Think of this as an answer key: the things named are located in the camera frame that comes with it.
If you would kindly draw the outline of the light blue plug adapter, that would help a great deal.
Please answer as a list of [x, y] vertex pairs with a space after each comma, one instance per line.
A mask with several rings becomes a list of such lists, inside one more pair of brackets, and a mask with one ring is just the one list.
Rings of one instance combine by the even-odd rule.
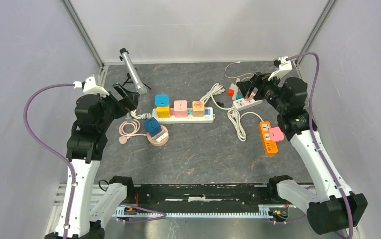
[[164, 107], [170, 105], [170, 99], [168, 94], [157, 94], [154, 97], [154, 101], [157, 107]]

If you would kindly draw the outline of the pink cube socket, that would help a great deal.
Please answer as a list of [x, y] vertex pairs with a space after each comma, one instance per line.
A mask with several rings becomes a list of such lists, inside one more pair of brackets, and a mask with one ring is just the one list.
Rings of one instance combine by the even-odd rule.
[[188, 116], [186, 100], [174, 101], [174, 116], [178, 118], [184, 118]]

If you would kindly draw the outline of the tan dragon cube socket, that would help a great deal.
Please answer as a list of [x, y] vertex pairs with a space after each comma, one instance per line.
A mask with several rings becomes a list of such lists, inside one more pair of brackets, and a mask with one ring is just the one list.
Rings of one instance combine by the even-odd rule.
[[205, 102], [198, 100], [192, 102], [192, 115], [194, 117], [203, 117], [205, 115]]

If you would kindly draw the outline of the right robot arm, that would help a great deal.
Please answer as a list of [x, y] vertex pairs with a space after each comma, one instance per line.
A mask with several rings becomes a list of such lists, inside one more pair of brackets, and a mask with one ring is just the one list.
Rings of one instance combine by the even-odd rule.
[[302, 210], [319, 235], [358, 225], [368, 202], [362, 193], [354, 193], [343, 180], [320, 141], [320, 135], [305, 109], [308, 85], [297, 77], [280, 80], [255, 74], [237, 83], [243, 97], [254, 89], [255, 100], [265, 100], [277, 110], [278, 127], [302, 158], [316, 192], [306, 189], [288, 175], [269, 179], [267, 198], [273, 203], [287, 200]]

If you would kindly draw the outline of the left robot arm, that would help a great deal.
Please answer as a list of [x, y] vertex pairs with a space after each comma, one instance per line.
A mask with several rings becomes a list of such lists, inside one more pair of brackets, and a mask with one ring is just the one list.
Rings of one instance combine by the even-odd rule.
[[67, 188], [59, 222], [47, 239], [102, 239], [105, 227], [121, 203], [135, 198], [131, 177], [114, 176], [102, 199], [91, 208], [93, 184], [107, 144], [106, 132], [111, 123], [135, 110], [140, 94], [118, 83], [113, 88], [121, 99], [110, 92], [85, 93], [76, 100], [76, 121], [67, 142]]

